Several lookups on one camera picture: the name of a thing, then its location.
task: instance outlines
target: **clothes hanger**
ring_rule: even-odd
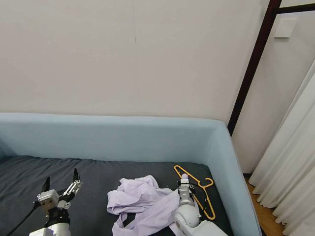
[[[201,210],[205,213],[206,217],[209,219],[209,220],[214,220],[216,218],[216,214],[213,210],[213,207],[211,205],[211,202],[210,202],[210,199],[209,199],[209,196],[208,196],[208,193],[206,191],[206,188],[212,186],[214,184],[213,180],[210,179],[210,178],[205,178],[205,180],[208,180],[210,181],[209,184],[203,186],[200,184],[200,180],[198,180],[196,177],[194,177],[192,174],[190,174],[189,172],[187,172],[183,167],[179,166],[179,165],[176,165],[174,166],[174,170],[176,171],[176,173],[178,174],[178,176],[181,178],[182,177],[182,174],[181,174],[181,171],[179,171],[178,169],[181,169],[181,171],[183,171],[185,174],[187,174],[189,177],[191,177],[192,179],[194,179],[198,186],[202,188],[202,190],[205,192],[206,196],[207,196],[207,202],[208,202],[208,205],[211,209],[211,213],[212,213],[212,217],[210,217],[208,215],[208,213],[206,212],[206,210],[203,208],[203,205],[200,203],[200,201],[197,199],[197,197],[195,195],[193,195],[193,198],[196,200],[196,202],[198,203],[198,205],[200,206]]]

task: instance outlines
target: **wall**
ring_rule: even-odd
[[[314,1],[283,0],[282,6],[307,3]],[[277,16],[232,136],[244,173],[251,173],[264,154],[315,59],[315,12],[296,15],[289,39],[273,37]]]
[[[266,2],[2,0],[0,112],[228,122]]]

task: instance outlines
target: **cable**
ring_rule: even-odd
[[[40,205],[39,202],[34,202],[34,206],[33,206],[32,210],[31,210],[31,211],[23,218],[23,220],[22,220],[13,230],[11,230],[6,236],[12,235],[12,234],[14,233],[14,231],[16,231],[17,228],[20,227],[20,226],[24,223],[24,221],[26,221],[26,219],[27,219],[38,207],[40,207],[40,206],[41,206],[41,205]]]

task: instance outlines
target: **dark gray mattress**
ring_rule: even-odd
[[[0,159],[1,235],[6,235],[31,210],[32,202],[40,193],[48,176],[51,178],[51,189],[61,190],[72,182],[74,168],[78,169],[83,186],[71,201],[69,209],[71,234],[73,236],[112,235],[112,226],[117,216],[106,211],[107,192],[117,189],[119,180],[123,177],[138,178],[146,175],[152,175],[160,188],[168,187],[175,190],[179,177],[174,171],[174,165],[182,166],[200,180],[211,177],[207,166],[194,163],[116,162],[30,156]],[[208,188],[208,195],[217,216],[213,222],[229,236],[233,235],[215,186]],[[197,196],[199,199],[204,197],[199,189],[197,189]],[[44,211],[39,208],[13,235],[27,236],[30,232],[42,228],[45,221]],[[167,227],[154,235],[172,236],[173,233]]]

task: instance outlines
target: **wall switch plate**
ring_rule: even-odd
[[[283,17],[279,20],[275,38],[290,38],[298,17]]]

